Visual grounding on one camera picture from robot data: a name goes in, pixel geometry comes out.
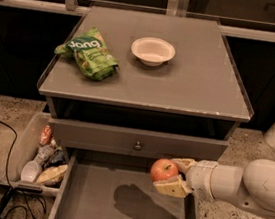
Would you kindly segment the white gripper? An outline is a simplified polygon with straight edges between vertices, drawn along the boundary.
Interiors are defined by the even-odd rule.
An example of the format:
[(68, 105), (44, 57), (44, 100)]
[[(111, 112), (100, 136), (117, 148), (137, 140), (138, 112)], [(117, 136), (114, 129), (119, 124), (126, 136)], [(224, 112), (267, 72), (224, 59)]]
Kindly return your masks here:
[(180, 175), (153, 182), (156, 190), (162, 195), (170, 197), (185, 198), (190, 193), (194, 197), (212, 202), (214, 196), (211, 191), (211, 176), (218, 163), (216, 161), (205, 160), (196, 162), (194, 159), (174, 158), (172, 162), (179, 172), (185, 174), (186, 180)]

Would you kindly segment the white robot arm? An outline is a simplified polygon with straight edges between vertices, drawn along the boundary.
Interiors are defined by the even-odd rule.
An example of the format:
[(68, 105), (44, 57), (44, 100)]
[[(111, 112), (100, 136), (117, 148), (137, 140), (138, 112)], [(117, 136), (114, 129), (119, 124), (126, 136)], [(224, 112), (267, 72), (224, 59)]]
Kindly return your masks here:
[(245, 167), (217, 161), (161, 158), (152, 164), (150, 176), (162, 195), (231, 203), (262, 218), (275, 219), (275, 162), (256, 159)]

